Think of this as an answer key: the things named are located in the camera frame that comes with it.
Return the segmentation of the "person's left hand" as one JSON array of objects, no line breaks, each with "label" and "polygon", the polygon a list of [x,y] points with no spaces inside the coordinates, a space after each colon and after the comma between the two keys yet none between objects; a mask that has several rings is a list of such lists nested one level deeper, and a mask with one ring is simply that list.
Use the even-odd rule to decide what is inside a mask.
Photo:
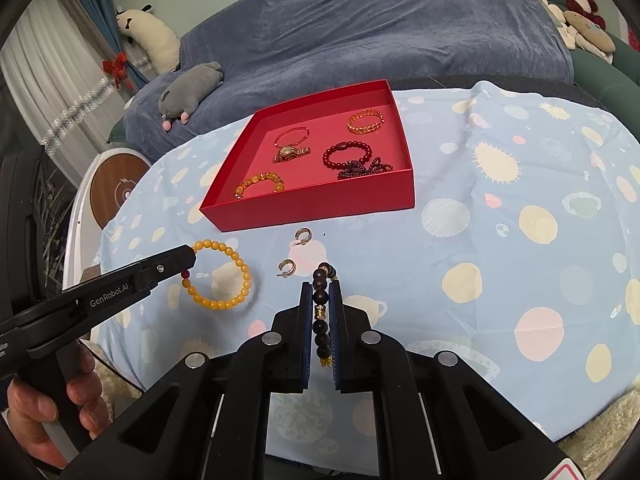
[{"label": "person's left hand", "polygon": [[[110,423],[102,398],[102,384],[94,371],[96,361],[85,346],[78,350],[80,373],[66,385],[67,396],[80,407],[79,421],[95,439]],[[64,469],[67,460],[44,430],[45,422],[58,420],[58,407],[44,393],[14,378],[8,388],[6,420],[15,439],[36,460]]]}]

